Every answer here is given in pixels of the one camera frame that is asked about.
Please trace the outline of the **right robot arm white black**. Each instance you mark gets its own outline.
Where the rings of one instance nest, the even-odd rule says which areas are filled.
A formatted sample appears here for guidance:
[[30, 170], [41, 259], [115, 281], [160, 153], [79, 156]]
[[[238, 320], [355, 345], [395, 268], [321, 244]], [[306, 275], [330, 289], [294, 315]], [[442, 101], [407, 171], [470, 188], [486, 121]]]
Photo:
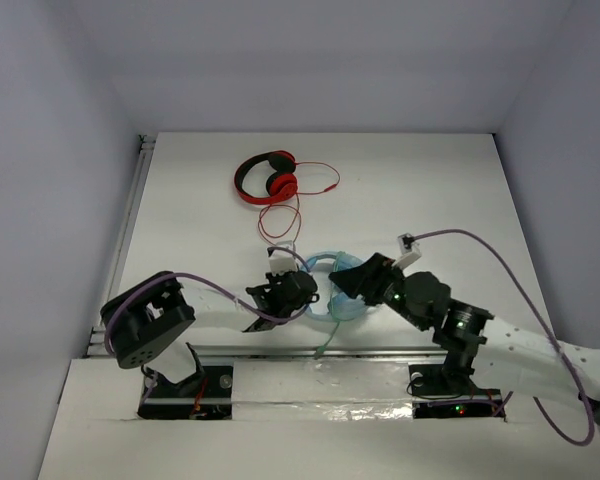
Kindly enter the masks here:
[[379, 253], [329, 278], [347, 296], [384, 305], [431, 333], [447, 353], [441, 378], [450, 391], [463, 393], [475, 384], [583, 407], [600, 427], [600, 349], [519, 328], [453, 299], [450, 287], [433, 273], [406, 275]]

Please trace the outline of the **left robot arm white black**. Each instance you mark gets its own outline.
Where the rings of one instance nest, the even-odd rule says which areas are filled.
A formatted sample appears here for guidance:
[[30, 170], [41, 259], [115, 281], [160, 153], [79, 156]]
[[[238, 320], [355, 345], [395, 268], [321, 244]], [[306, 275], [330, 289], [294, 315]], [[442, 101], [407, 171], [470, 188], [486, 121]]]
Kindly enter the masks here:
[[268, 273], [265, 278], [266, 283], [246, 289], [253, 300], [248, 303], [198, 275], [158, 272], [100, 308], [105, 349], [120, 368], [141, 371], [145, 379], [142, 401], [163, 387], [171, 396], [199, 397], [208, 375], [194, 349], [190, 350], [194, 363], [175, 362], [167, 378], [147, 366], [196, 321], [195, 309], [187, 303], [181, 281], [187, 279], [205, 285], [255, 315], [254, 326], [258, 330], [265, 325], [284, 325], [302, 316], [319, 299], [317, 283], [307, 272]]

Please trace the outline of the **light blue headphones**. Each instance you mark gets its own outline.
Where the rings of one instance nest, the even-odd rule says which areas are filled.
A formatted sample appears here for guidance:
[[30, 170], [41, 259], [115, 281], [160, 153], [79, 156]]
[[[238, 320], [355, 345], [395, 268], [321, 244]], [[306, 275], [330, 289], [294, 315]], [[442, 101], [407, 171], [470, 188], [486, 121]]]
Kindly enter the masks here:
[[322, 284], [327, 287], [325, 293], [319, 293], [324, 310], [315, 312], [308, 307], [305, 314], [312, 320], [321, 322], [349, 322], [366, 315], [368, 307], [359, 299], [348, 297], [339, 287], [328, 279], [328, 274], [360, 266], [363, 261], [344, 251], [323, 251], [308, 256], [302, 271], [313, 273], [315, 270], [324, 277]]

